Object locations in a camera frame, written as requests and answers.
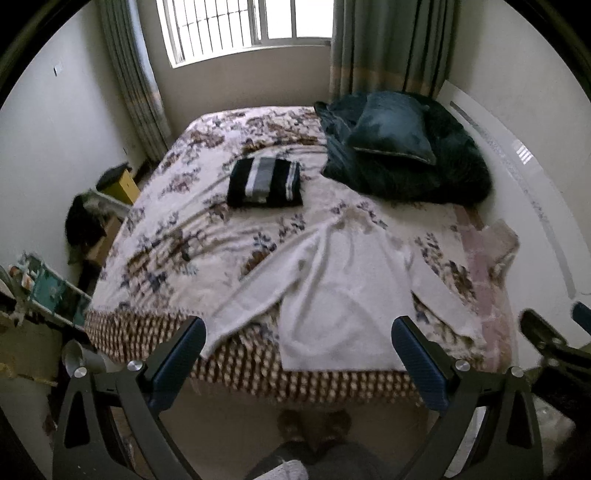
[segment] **curtain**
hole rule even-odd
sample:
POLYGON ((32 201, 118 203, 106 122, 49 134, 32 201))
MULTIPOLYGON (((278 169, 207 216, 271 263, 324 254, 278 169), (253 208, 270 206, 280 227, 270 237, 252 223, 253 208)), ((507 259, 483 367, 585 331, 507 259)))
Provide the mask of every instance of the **curtain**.
POLYGON ((158 164, 172 138, 139 23, 138 5, 136 0, 100 0, 99 5, 125 104, 148 159, 158 164))
POLYGON ((335 0, 330 96, 403 90, 435 96, 457 0, 335 0))

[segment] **folded striped garment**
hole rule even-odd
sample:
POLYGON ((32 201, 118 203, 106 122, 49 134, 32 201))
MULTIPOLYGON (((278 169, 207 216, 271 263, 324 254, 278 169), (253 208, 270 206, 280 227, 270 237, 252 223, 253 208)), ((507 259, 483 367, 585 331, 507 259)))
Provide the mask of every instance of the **folded striped garment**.
POLYGON ((280 158, 241 158, 230 174, 227 202, 231 207, 302 205, 300 164, 280 158))

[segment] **floral blanket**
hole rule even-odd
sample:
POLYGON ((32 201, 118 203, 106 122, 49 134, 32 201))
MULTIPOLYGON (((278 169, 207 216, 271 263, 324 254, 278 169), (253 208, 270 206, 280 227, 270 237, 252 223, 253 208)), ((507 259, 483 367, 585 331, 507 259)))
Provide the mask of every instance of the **floral blanket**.
MULTIPOLYGON (((164 157, 115 239, 87 312, 91 341, 115 361, 146 358, 189 316, 207 317, 288 238, 346 206, 415 242, 441 280, 478 311, 460 231, 471 227, 460 225, 456 216, 458 208, 464 216, 465 210, 393 205, 324 178, 324 143, 312 108, 244 109, 194 121, 164 157), (229 173, 247 154, 300 162, 304 206, 228 208, 229 173)), ((417 299, 415 307, 418 325, 429 339, 452 356, 484 367, 490 352, 457 336, 417 299)), ((277 317, 275 306, 207 361, 199 359, 193 376, 278 401, 418 400, 404 372, 283 371, 277 317)))

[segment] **white sweater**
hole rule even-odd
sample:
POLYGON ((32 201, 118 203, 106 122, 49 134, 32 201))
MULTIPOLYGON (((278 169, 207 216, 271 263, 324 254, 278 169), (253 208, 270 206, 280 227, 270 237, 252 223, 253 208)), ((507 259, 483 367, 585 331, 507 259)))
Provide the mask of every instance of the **white sweater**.
POLYGON ((291 238, 245 277, 204 319, 201 355, 282 300, 284 370, 405 370, 390 330, 400 315, 415 320, 411 292, 458 335, 483 342, 479 319, 419 252, 347 209, 291 238))

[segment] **sweater sleeve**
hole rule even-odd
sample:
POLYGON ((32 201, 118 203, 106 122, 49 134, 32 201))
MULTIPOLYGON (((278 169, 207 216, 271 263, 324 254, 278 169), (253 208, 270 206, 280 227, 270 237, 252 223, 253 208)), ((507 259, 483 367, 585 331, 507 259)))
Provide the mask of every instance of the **sweater sleeve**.
POLYGON ((480 319, 447 288, 424 262, 420 252, 408 245, 403 250, 414 294, 458 335, 484 342, 480 319))
POLYGON ((210 356, 223 338, 266 312, 305 275, 306 264, 314 256, 317 241, 318 231, 314 229, 291 238, 240 282, 209 318, 204 319, 203 358, 210 356))

